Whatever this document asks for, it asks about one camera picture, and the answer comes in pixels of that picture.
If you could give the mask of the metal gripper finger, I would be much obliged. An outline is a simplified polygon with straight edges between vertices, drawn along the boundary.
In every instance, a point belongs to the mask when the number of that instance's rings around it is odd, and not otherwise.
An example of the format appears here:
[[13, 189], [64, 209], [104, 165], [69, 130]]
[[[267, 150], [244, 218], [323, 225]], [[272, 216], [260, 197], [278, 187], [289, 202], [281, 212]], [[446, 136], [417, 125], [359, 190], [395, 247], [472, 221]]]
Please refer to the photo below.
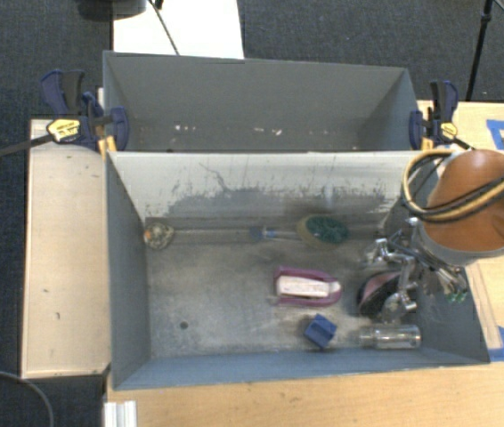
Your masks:
[[391, 251], [386, 238], [376, 239], [362, 250], [362, 267], [379, 268], [399, 264], [398, 254]]
[[408, 294], [391, 294], [381, 308], [381, 321], [387, 324], [396, 323], [408, 313], [415, 311], [417, 307], [417, 303]]

